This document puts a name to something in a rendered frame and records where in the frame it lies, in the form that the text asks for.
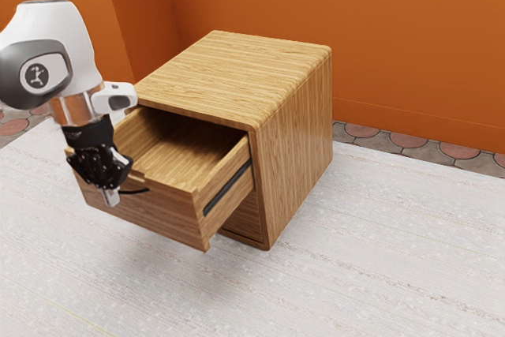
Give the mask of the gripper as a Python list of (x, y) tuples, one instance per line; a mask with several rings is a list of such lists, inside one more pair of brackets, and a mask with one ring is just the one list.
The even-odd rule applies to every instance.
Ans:
[(133, 159), (115, 149), (110, 115), (87, 125), (63, 126), (62, 132), (67, 144), (75, 149), (66, 158), (68, 164), (102, 193), (106, 206), (118, 205), (119, 188), (127, 179)]

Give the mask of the open wooden drawer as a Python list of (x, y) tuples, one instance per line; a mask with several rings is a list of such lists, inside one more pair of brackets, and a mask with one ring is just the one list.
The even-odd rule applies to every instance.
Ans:
[(110, 208), (77, 179), (87, 205), (206, 252), (210, 240), (253, 190), (245, 131), (137, 107), (114, 127), (133, 167)]

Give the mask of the wooden cabinet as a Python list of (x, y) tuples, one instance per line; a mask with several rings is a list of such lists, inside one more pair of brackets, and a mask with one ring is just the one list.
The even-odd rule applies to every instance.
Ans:
[(326, 45), (213, 31), (140, 80), (142, 106), (241, 129), (255, 189), (223, 226), (270, 249), (333, 157)]

